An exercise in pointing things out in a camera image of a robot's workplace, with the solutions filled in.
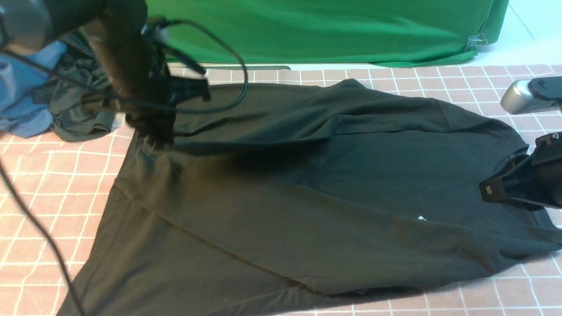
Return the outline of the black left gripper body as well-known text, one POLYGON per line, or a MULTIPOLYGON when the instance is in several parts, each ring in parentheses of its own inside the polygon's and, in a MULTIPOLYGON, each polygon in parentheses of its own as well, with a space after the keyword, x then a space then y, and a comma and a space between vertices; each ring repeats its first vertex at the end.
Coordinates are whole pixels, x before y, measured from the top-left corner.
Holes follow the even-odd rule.
POLYGON ((146 26, 142 31, 143 43, 148 48, 148 71, 136 83, 140 84, 123 104, 125 121, 133 127, 150 147, 168 147, 174 143, 177 104, 201 97, 209 101, 207 79, 189 79, 173 76, 165 54, 175 51, 165 45, 162 29, 146 26))

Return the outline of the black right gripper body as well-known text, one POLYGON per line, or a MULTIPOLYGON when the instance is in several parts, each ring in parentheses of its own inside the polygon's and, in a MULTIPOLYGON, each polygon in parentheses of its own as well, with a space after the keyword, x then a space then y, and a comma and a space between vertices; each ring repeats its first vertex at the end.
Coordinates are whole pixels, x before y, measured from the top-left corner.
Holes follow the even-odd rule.
POLYGON ((535 140, 532 154, 514 156, 504 168, 480 182, 482 200, 520 205, 528 211, 562 208, 562 136, 550 133, 535 140))

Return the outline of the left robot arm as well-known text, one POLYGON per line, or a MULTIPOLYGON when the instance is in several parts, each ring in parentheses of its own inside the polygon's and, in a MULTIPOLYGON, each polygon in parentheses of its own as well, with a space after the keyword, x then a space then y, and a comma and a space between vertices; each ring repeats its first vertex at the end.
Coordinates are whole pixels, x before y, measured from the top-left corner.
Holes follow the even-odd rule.
POLYGON ((159 35, 164 22, 148 18, 144 0, 3 0, 1 50, 30 64, 27 54, 82 29, 109 86, 98 90, 57 77, 86 90, 84 112, 124 113, 129 126, 161 149, 174 143, 177 104, 210 98, 204 79, 171 75, 159 35))

